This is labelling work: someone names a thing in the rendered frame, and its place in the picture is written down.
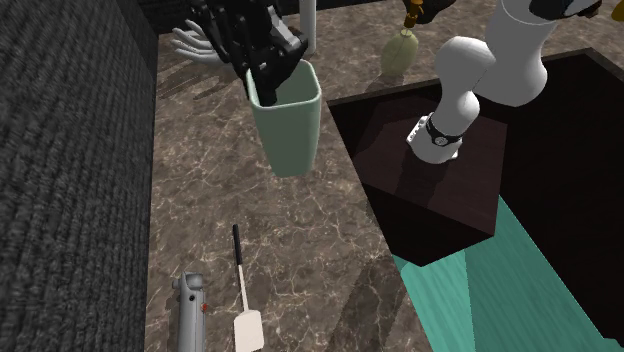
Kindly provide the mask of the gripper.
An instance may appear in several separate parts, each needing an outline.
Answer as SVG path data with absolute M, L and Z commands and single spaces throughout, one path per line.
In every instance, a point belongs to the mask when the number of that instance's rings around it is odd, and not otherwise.
M 262 107 L 277 102 L 276 90 L 294 72 L 308 48 L 308 37 L 282 21 L 280 0 L 187 0 L 197 23 L 242 82 L 251 66 Z

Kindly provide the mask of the pale green square cup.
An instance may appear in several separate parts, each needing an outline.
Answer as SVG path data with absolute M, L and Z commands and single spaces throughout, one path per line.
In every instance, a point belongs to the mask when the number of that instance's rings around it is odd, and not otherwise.
M 322 90 L 313 65 L 300 60 L 277 89 L 277 101 L 262 106 L 252 73 L 245 77 L 256 128 L 277 177 L 309 172 L 317 152 Z

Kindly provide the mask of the white hand shaped figure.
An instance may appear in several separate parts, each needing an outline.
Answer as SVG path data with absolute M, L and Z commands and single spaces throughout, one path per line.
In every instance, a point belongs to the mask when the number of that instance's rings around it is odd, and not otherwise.
M 190 19 L 185 20 L 189 30 L 184 31 L 174 28 L 175 38 L 170 41 L 175 52 L 193 62 L 207 65 L 209 67 L 231 66 L 229 61 L 223 61 L 211 41 L 206 37 L 202 28 Z

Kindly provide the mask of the white cylinder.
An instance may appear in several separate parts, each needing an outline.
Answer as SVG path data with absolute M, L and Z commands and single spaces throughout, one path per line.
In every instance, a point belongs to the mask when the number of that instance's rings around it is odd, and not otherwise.
M 299 0 L 300 30 L 308 38 L 308 56 L 316 51 L 316 10 L 317 0 Z

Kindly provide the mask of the green bottle with gold pump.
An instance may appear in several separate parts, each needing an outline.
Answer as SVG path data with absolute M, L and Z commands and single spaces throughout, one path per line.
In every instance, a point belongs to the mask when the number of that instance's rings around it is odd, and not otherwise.
M 413 64 L 419 47 L 413 28 L 424 13 L 422 5 L 423 0 L 409 0 L 402 29 L 382 50 L 380 64 L 383 75 L 402 75 Z

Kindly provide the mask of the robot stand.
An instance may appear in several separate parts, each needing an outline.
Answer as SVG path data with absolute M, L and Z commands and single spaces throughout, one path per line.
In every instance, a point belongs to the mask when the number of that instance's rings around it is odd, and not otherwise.
M 425 266 L 493 236 L 507 126 L 478 117 L 456 159 L 429 164 L 406 142 L 407 107 L 373 108 L 353 164 L 391 253 Z

